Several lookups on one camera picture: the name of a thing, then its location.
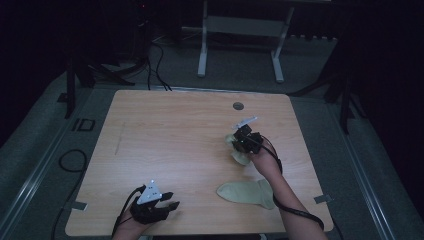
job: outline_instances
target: table leg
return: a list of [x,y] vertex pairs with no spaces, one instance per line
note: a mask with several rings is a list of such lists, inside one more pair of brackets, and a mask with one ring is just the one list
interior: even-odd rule
[[208,57],[208,46],[206,43],[208,29],[208,1],[203,1],[203,27],[202,27],[202,49],[200,50],[199,69],[197,70],[197,76],[204,77],[206,75],[206,60]]
[[284,22],[283,27],[281,28],[281,34],[278,41],[278,46],[275,50],[271,51],[271,59],[272,59],[272,65],[274,66],[275,80],[279,83],[284,81],[279,56],[281,53],[281,49],[283,48],[284,40],[286,39],[286,36],[287,36],[287,31],[290,26],[290,21],[293,16],[293,12],[294,12],[294,7],[291,7],[287,14],[286,21]]

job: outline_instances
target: light wood surface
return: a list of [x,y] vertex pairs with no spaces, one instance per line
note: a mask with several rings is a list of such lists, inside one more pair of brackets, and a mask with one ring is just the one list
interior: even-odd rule
[[[241,111],[234,102],[244,104]],[[66,226],[71,236],[110,235],[128,195],[155,180],[162,192],[174,192],[178,209],[146,235],[284,232],[278,209],[232,203],[216,194],[232,181],[263,177],[253,164],[242,166],[224,138],[233,125],[249,124],[275,146],[283,175],[302,203],[333,228],[290,99],[286,95],[224,92],[121,90],[114,97]]]

